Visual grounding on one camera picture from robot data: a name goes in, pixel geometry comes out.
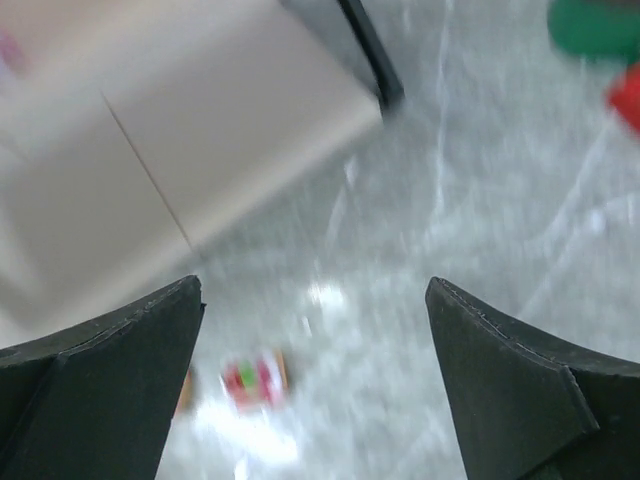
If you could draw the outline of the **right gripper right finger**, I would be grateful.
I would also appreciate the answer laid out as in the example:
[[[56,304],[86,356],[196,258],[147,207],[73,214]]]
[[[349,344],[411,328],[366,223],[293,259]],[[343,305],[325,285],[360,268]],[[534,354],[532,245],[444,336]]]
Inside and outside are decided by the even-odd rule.
[[[425,303],[470,479],[636,479],[639,366],[434,277]]]

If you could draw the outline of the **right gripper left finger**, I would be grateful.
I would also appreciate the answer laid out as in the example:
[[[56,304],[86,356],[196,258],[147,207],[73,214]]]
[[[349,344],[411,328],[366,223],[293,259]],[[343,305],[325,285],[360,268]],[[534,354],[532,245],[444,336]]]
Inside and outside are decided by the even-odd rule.
[[[2,349],[2,478],[155,478],[204,310],[189,275]]]

